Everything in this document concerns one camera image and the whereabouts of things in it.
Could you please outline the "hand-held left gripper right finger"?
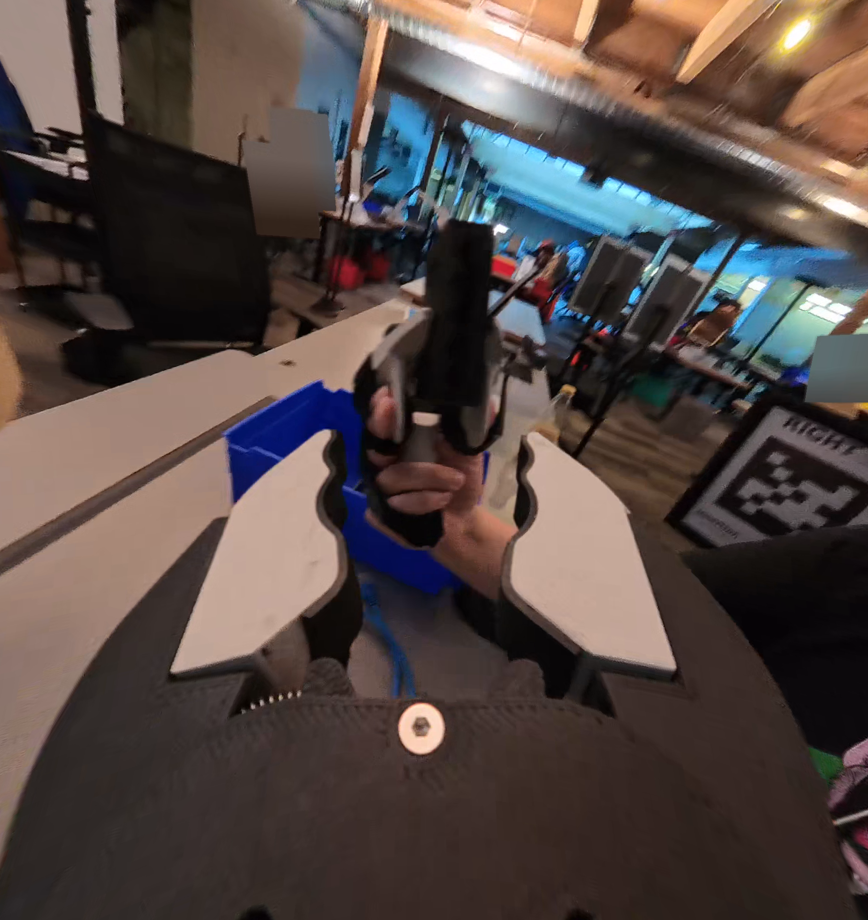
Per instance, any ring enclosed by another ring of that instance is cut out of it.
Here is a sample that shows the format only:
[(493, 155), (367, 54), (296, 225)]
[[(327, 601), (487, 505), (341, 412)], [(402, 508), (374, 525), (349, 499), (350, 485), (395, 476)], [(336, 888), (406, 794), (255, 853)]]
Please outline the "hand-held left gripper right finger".
[(670, 680), (677, 661), (615, 493), (542, 433), (520, 441), (501, 599), (607, 673)]

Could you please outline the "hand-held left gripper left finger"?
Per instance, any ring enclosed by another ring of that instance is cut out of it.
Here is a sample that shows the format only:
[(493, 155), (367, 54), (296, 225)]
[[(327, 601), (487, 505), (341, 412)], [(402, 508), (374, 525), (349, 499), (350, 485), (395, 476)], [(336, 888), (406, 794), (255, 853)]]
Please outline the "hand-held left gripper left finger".
[(173, 676), (304, 676), (317, 659), (348, 664), (363, 612), (343, 534), (346, 472), (340, 433), (321, 430), (235, 502)]

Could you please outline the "blue plastic bin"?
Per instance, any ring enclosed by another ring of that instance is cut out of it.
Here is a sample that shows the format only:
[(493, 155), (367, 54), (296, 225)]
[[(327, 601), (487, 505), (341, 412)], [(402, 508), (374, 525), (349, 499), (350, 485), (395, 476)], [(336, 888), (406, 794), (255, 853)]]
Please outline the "blue plastic bin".
[(363, 422), (354, 394), (314, 381), (256, 412), (226, 434), (233, 500), (320, 431), (338, 431), (344, 441), (347, 475), (342, 495), (347, 507), (343, 535), (353, 561), (428, 594), (446, 588), (469, 590), (426, 550), (409, 548), (384, 535), (366, 519), (367, 495), (361, 468)]

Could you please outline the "person's right hand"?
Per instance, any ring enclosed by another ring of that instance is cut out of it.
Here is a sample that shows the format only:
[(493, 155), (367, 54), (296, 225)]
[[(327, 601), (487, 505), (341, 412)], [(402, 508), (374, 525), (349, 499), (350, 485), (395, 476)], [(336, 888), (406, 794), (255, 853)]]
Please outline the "person's right hand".
[(472, 519), (484, 510), (486, 460), (483, 454), (456, 451), (442, 436), (435, 459), (409, 461), (368, 450), (374, 482), (387, 508), (411, 515), (444, 512)]

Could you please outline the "red storage bin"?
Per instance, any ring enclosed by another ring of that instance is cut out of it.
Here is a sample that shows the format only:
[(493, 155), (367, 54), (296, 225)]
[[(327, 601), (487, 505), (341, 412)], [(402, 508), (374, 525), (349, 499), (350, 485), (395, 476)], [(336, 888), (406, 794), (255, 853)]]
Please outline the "red storage bin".
[(339, 256), (329, 260), (327, 275), (338, 289), (354, 291), (366, 284), (386, 282), (392, 267), (392, 259), (382, 252), (373, 252), (359, 259)]

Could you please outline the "grey panel on stand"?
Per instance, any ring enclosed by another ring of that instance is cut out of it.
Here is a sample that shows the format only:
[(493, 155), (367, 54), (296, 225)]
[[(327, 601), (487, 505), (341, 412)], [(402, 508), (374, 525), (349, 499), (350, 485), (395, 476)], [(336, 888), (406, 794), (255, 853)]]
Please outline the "grey panel on stand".
[(653, 258), (619, 237), (600, 236), (567, 301), (567, 311), (593, 324), (615, 325)]
[(624, 326), (624, 342), (663, 351), (693, 313), (710, 279), (710, 273), (686, 260), (666, 256)]

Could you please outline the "person's black t-shirt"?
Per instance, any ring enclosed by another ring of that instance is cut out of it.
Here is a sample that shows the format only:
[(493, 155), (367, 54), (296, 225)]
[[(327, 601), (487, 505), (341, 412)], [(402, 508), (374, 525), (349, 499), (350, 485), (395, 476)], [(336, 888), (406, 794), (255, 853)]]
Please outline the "person's black t-shirt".
[(761, 657), (808, 744), (868, 739), (868, 524), (681, 556)]

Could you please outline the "framed printed tag board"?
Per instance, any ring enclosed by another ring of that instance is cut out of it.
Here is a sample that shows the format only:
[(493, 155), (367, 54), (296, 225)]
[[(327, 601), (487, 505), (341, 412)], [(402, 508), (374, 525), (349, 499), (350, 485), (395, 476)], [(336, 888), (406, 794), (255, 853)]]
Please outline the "framed printed tag board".
[(666, 523), (703, 547), (868, 525), (868, 426), (780, 395), (765, 397), (693, 479)]

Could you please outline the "black mesh office chair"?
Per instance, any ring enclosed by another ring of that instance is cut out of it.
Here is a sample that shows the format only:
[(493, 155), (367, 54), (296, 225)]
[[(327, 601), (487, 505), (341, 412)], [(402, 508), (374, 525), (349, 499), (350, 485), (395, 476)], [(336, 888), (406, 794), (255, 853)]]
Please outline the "black mesh office chair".
[(83, 129), (103, 292), (68, 297), (85, 319), (67, 369), (114, 385), (128, 347), (264, 351), (271, 286), (245, 169), (94, 111)]

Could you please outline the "pink green patterned cloth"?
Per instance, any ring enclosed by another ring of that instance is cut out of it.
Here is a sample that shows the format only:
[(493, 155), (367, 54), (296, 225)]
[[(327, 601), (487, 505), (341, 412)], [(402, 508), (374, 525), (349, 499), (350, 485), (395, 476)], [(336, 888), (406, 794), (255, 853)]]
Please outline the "pink green patterned cloth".
[(827, 786), (827, 806), (858, 896), (868, 898), (868, 739), (842, 756), (809, 749)]

